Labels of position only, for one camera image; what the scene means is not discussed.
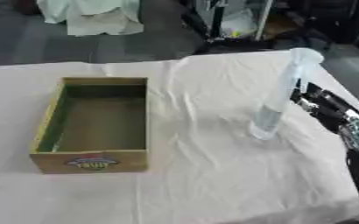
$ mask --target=table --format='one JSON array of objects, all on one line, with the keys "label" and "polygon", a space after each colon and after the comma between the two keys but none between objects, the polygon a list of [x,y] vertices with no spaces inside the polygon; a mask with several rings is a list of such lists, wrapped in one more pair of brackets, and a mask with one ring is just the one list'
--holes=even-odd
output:
[{"label": "table", "polygon": [[[251,114],[288,52],[89,65],[0,66],[0,223],[334,223],[359,214],[345,149],[295,105],[258,142]],[[143,173],[43,175],[28,158],[62,76],[149,77],[150,167]],[[310,81],[359,101],[323,68]]]}]

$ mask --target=spray nozzle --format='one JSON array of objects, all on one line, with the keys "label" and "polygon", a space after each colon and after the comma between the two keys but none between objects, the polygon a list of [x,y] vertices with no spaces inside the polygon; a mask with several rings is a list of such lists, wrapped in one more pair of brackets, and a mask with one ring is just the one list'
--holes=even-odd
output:
[{"label": "spray nozzle", "polygon": [[301,69],[300,72],[294,75],[294,78],[301,79],[299,90],[304,94],[309,83],[306,74],[310,73],[314,66],[319,65],[324,60],[324,57],[319,52],[309,48],[294,48],[290,52],[292,53],[293,65]]}]

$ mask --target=metal stand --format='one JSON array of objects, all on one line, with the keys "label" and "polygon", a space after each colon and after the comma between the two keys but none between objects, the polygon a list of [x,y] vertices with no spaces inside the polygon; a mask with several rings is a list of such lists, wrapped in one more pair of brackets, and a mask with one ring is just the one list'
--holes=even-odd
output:
[{"label": "metal stand", "polygon": [[194,54],[208,53],[211,48],[216,47],[225,47],[237,52],[254,52],[267,48],[268,45],[265,42],[254,41],[251,38],[225,38],[222,36],[221,26],[227,5],[228,0],[210,1],[209,9],[214,9],[214,18],[210,30],[197,13],[194,5],[188,6],[188,11],[182,15],[182,20],[205,40],[204,44]]}]

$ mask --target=spray bottle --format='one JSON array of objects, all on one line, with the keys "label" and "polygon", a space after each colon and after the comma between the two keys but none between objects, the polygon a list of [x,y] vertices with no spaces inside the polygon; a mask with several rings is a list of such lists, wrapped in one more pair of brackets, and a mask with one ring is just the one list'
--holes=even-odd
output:
[{"label": "spray bottle", "polygon": [[290,52],[292,62],[280,74],[277,84],[250,123],[250,133],[258,139],[267,140],[274,136],[298,80],[301,79],[300,91],[305,93],[305,74],[324,60],[320,53],[308,48],[294,48]]}]

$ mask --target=white fabric pile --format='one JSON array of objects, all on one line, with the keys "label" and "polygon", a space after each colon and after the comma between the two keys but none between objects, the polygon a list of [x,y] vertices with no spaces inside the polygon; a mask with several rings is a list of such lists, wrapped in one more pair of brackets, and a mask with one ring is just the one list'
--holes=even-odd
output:
[{"label": "white fabric pile", "polygon": [[74,36],[124,35],[142,32],[137,13],[139,0],[38,0],[45,21],[67,21],[67,34]]}]

